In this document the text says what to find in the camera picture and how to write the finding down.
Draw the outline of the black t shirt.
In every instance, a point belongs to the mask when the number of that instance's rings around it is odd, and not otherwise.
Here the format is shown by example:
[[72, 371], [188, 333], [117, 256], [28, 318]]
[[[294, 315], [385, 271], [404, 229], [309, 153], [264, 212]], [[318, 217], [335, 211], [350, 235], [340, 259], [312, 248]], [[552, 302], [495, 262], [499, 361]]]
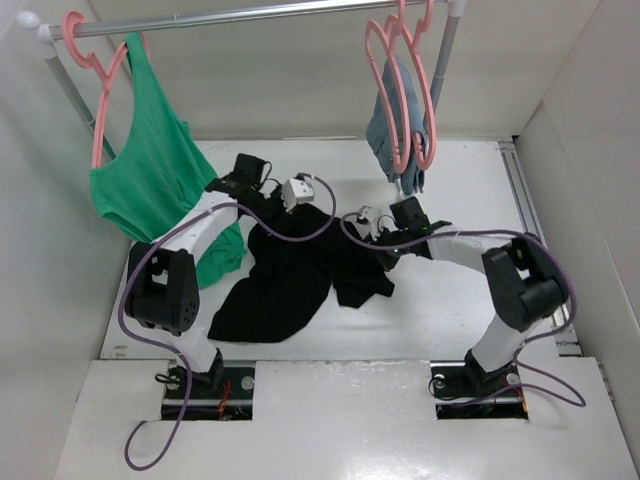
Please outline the black t shirt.
[[375, 295], [392, 296], [395, 285], [375, 253], [350, 241], [337, 218], [306, 204], [274, 229], [301, 237], [326, 222], [331, 223], [327, 230], [302, 243], [282, 241], [254, 226], [248, 236], [254, 266], [214, 314], [208, 338], [279, 343], [308, 325], [331, 289], [339, 305], [355, 309]]

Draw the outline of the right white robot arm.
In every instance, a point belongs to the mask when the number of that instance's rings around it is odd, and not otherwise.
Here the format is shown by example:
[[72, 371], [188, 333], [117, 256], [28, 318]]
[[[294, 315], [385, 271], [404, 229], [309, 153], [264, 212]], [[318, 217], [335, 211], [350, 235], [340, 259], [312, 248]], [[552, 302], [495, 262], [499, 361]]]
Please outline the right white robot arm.
[[507, 230], [463, 230], [449, 221], [430, 221], [415, 197], [390, 206], [394, 227], [369, 206], [356, 221], [369, 227], [365, 241], [382, 266], [390, 270], [403, 255], [462, 266], [482, 274], [488, 285], [494, 317], [481, 339], [467, 352], [462, 381], [473, 393], [494, 387], [521, 347], [545, 318], [575, 292], [555, 257], [533, 234]]

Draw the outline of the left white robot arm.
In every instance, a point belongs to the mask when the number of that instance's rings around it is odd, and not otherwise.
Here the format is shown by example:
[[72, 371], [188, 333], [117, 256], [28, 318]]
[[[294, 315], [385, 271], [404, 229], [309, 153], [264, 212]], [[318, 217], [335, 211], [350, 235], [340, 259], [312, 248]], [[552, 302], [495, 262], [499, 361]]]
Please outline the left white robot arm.
[[200, 290], [196, 265], [242, 215], [274, 232], [296, 207], [313, 201], [312, 177], [299, 173], [261, 193], [265, 161], [237, 156], [233, 170], [212, 180], [195, 206], [166, 234], [136, 243], [129, 254], [118, 323], [129, 338], [172, 353], [183, 377], [201, 396], [222, 387], [222, 354], [198, 319]]

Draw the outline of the pink hanger with denim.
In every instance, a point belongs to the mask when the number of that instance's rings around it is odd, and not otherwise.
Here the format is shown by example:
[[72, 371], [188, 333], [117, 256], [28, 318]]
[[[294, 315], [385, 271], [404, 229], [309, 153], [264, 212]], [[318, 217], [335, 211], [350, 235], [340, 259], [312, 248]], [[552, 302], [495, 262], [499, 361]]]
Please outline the pink hanger with denim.
[[429, 27], [431, 25], [433, 16], [433, 5], [433, 1], [427, 1], [425, 3], [425, 12], [417, 20], [415, 29], [413, 32], [411, 32], [405, 21], [406, 2], [403, 0], [399, 0], [397, 2], [398, 15], [395, 27], [395, 35], [402, 36], [407, 46], [409, 56], [416, 70], [417, 78], [420, 85], [420, 92], [422, 94], [424, 103], [422, 127], [425, 129], [425, 135], [423, 136], [423, 138], [426, 146], [422, 147], [421, 145], [417, 145], [414, 154], [417, 167], [421, 171], [427, 170], [433, 163], [435, 159], [437, 143], [435, 103], [430, 91], [428, 76], [420, 54], [421, 37], [429, 30]]

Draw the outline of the blue denim garment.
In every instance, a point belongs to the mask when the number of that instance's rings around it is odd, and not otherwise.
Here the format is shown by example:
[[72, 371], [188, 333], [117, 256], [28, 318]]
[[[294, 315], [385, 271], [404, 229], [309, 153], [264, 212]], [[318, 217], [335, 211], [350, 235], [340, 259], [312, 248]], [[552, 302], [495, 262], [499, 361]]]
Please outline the blue denim garment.
[[[398, 64], [398, 69], [405, 89], [411, 132], [417, 132], [420, 134], [422, 147], [423, 149], [426, 149], [428, 142], [426, 140], [427, 132], [423, 124], [424, 115], [421, 112], [420, 103], [413, 86], [411, 74], [399, 57], [396, 58], [396, 62]], [[402, 147], [404, 132], [402, 128], [400, 101], [396, 91], [394, 75], [388, 61], [384, 64], [382, 80], [388, 94], [394, 122], [396, 124], [398, 145], [399, 147]], [[392, 162], [391, 135], [388, 128], [386, 111], [380, 94], [376, 95], [373, 114], [367, 125], [365, 137], [389, 183], [398, 183], [403, 194], [406, 196], [412, 196], [416, 193], [422, 192], [424, 187], [424, 171], [421, 171], [416, 163], [415, 146], [417, 143], [415, 140], [412, 141], [412, 147], [405, 171], [402, 174], [398, 174], [394, 170]]]

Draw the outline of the green tank top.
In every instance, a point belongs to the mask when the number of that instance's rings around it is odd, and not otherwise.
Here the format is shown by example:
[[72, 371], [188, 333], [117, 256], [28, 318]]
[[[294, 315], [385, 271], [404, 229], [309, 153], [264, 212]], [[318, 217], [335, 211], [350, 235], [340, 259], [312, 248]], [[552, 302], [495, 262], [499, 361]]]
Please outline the green tank top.
[[131, 240], [164, 236], [196, 205], [217, 173], [169, 103], [143, 37], [126, 37], [134, 93], [129, 136], [118, 156], [90, 172], [94, 206]]

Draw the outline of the metal clothes rack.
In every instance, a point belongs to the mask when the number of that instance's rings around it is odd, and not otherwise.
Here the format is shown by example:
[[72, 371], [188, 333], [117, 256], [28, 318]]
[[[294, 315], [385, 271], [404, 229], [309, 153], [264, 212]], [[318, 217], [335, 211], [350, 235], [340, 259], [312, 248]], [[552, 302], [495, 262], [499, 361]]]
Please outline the metal clothes rack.
[[[119, 46], [112, 57], [112, 63], [105, 67], [101, 64], [95, 53], [82, 54], [77, 47], [77, 39], [131, 32], [142, 33], [147, 31], [195, 28], [265, 19], [329, 14], [334, 12], [391, 8], [396, 7], [394, 2], [395, 1], [310, 1], [219, 12], [176, 13], [171, 16], [150, 19], [93, 23], [88, 23], [81, 13], [70, 11], [65, 14], [62, 23], [59, 25], [45, 24], [37, 14], [23, 10], [17, 14], [16, 22], [34, 39], [41, 57], [45, 60], [67, 99], [87, 126], [89, 133], [93, 136], [94, 144], [91, 166], [96, 168], [101, 165], [103, 154], [107, 154], [109, 157], [115, 156], [109, 142], [104, 139], [104, 128], [112, 85], [124, 59], [126, 46]], [[463, 16], [467, 5], [465, 1], [447, 1], [445, 4], [447, 6], [447, 20], [433, 76], [432, 79], [429, 80], [430, 91], [435, 103], [435, 111], [444, 84], [459, 20]], [[61, 63], [56, 49], [56, 43], [59, 41], [65, 44], [68, 53], [77, 65], [93, 71], [100, 79], [101, 93], [97, 113], [91, 112], [64, 65]], [[410, 148], [412, 147], [413, 140], [416, 141], [417, 145], [421, 145], [419, 135], [411, 131], [410, 140]]]

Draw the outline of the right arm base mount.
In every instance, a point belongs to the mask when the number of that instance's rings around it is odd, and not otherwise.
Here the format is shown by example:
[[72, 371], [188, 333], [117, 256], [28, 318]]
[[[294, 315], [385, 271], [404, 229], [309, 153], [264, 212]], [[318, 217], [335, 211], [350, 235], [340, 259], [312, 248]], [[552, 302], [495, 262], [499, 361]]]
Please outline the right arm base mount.
[[484, 380], [473, 380], [463, 361], [430, 363], [430, 394], [434, 397], [437, 420], [518, 419], [527, 420], [522, 390], [517, 388], [484, 399], [507, 385], [520, 382], [513, 365]]

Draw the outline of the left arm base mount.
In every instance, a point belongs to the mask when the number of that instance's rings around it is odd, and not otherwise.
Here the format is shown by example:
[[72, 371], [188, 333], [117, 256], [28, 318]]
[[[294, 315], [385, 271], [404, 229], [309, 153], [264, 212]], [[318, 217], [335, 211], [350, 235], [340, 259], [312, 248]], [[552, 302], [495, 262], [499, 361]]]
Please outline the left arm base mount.
[[[186, 421], [249, 421], [253, 417], [256, 363], [224, 362], [212, 383], [194, 376], [184, 419]], [[166, 373], [155, 375], [164, 387], [162, 420], [176, 420], [186, 394], [186, 370], [171, 364]]]

